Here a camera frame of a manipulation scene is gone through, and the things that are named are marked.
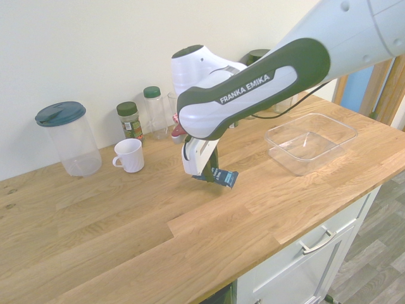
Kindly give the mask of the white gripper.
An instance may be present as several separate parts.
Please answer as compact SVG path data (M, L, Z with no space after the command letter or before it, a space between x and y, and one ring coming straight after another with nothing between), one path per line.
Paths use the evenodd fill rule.
M187 136L182 148L182 162L184 171L189 175L201 175L206 182L214 182L214 171L219 168L218 144L219 140L207 141Z

